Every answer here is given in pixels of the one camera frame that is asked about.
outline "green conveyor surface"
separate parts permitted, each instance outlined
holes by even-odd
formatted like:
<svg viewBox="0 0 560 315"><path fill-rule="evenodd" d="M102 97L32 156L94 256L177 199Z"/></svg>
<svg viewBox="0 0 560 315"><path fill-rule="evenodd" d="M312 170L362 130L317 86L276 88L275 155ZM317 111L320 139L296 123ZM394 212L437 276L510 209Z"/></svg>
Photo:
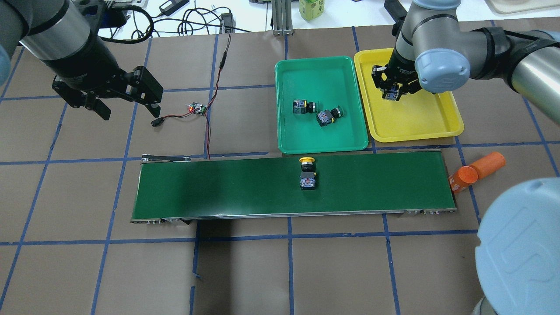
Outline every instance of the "green conveyor surface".
<svg viewBox="0 0 560 315"><path fill-rule="evenodd" d="M312 191L298 159L144 163L131 222L455 209L438 151L316 156Z"/></svg>

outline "wire connector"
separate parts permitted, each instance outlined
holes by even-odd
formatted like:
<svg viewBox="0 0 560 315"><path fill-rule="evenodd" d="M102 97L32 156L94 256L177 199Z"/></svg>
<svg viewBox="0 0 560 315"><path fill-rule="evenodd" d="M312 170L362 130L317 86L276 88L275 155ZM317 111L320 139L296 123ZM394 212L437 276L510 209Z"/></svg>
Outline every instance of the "wire connector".
<svg viewBox="0 0 560 315"><path fill-rule="evenodd" d="M159 117L159 118L156 118L156 119L152 120L152 127L161 126L161 124L164 123L164 120L165 119L163 117Z"/></svg>

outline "metal extrusion post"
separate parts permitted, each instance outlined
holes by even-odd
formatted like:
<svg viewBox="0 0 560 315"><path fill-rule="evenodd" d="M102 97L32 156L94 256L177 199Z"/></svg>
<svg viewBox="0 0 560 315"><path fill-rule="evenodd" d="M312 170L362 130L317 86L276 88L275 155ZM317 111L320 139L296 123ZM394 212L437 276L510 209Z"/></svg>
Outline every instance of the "metal extrusion post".
<svg viewBox="0 0 560 315"><path fill-rule="evenodd" d="M291 0L272 0L274 35L293 35Z"/></svg>

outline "plastic tray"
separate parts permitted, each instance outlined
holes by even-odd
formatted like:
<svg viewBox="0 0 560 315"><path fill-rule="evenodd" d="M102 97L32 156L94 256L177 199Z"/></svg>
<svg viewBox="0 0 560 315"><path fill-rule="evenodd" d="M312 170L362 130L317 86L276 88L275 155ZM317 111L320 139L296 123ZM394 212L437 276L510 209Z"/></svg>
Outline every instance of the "plastic tray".
<svg viewBox="0 0 560 315"><path fill-rule="evenodd" d="M363 150L369 143L354 63L350 57L283 60L276 64L278 148L285 154ZM316 113L294 114L293 100L340 106L344 116L325 127Z"/></svg>
<svg viewBox="0 0 560 315"><path fill-rule="evenodd" d="M381 98L371 69L375 64L386 65L392 52L392 48L363 50L354 56L371 136L380 142L395 142L460 135L465 126L451 92L420 90L399 101Z"/></svg>

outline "orange cap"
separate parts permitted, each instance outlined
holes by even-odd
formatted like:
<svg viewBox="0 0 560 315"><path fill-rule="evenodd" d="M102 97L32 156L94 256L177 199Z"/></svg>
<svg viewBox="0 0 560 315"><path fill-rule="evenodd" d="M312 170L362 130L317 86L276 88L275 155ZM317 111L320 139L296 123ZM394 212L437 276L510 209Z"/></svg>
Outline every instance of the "orange cap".
<svg viewBox="0 0 560 315"><path fill-rule="evenodd" d="M492 152L487 156L471 163L469 166L475 169L478 173L478 179L494 173L498 169L506 165L506 158L499 152Z"/></svg>
<svg viewBox="0 0 560 315"><path fill-rule="evenodd" d="M449 186L455 193L464 190L478 180L477 171L470 166L462 166L455 174L449 176Z"/></svg>

